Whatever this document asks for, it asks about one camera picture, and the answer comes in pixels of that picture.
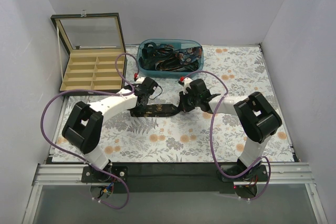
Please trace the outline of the black gold floral tie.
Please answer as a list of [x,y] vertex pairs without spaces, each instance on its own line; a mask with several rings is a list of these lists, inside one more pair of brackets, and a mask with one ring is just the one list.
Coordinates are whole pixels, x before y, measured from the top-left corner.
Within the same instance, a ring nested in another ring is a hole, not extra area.
[[163,118],[171,117],[180,113],[180,109],[173,104],[148,104],[130,109],[130,115],[136,118]]

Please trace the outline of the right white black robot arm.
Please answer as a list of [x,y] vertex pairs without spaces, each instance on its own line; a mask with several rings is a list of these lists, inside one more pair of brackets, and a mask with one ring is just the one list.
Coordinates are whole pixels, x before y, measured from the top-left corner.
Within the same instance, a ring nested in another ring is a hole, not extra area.
[[[251,180],[257,174],[257,168],[261,164],[262,154],[269,139],[282,125],[279,114],[260,92],[244,97],[228,97],[223,94],[211,94],[202,79],[192,80],[182,77],[179,84],[183,86],[178,106],[181,111],[189,112],[200,108],[203,112],[212,115],[209,142],[219,173],[228,179]],[[213,127],[216,114],[237,116],[247,136],[243,152],[237,159],[236,165],[227,170],[220,167],[213,147]]]

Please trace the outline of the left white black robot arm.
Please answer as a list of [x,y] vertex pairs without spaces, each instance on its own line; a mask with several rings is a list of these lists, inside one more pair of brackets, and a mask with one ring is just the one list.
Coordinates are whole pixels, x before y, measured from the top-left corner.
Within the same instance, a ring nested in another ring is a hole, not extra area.
[[158,83],[149,77],[140,78],[117,93],[93,103],[77,102],[62,130],[62,136],[93,165],[93,175],[100,182],[111,178],[109,159],[99,147],[103,124],[121,112],[146,106]]

